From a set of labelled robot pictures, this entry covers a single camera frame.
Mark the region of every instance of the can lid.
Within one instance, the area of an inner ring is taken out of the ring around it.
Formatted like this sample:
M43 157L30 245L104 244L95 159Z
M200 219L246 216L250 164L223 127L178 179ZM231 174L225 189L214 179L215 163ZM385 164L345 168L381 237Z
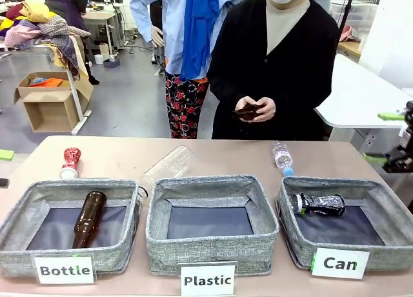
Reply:
M303 210L303 200L301 199L300 194L295 194L291 197L292 212L296 214L301 214Z
M60 178L61 179L74 179L79 176L79 173L76 169L72 167L64 167L60 170Z
M284 174L284 176L293 176L294 175L294 169L292 167L285 167L283 169L283 174Z

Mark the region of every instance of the patterned pants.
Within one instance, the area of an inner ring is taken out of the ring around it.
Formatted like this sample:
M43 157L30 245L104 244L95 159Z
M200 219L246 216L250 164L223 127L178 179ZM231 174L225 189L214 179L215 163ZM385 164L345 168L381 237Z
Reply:
M179 74L166 73L166 107L173 138L196 139L208 86L207 79L181 83Z

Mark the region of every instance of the sign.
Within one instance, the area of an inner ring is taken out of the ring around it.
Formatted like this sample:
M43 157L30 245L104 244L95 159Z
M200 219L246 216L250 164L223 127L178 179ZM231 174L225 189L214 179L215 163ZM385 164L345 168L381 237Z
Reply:
M93 284L92 257L34 256L40 284Z
M312 266L313 276L362 279L369 252L318 248Z
M182 296L234 294L235 265L204 265L181 268Z

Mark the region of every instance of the black can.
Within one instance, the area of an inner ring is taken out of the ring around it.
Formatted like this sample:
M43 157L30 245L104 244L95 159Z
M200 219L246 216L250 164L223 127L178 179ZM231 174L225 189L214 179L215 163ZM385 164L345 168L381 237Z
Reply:
M312 197L300 192L291 197L292 210L295 214L318 213L327 216L341 216L346 210L340 195Z

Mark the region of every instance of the blue scarf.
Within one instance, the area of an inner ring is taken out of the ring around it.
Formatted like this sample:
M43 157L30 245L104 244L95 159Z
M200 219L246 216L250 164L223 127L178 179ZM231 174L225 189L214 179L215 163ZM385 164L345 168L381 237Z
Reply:
M195 79L205 66L218 16L218 0L186 0L181 81Z

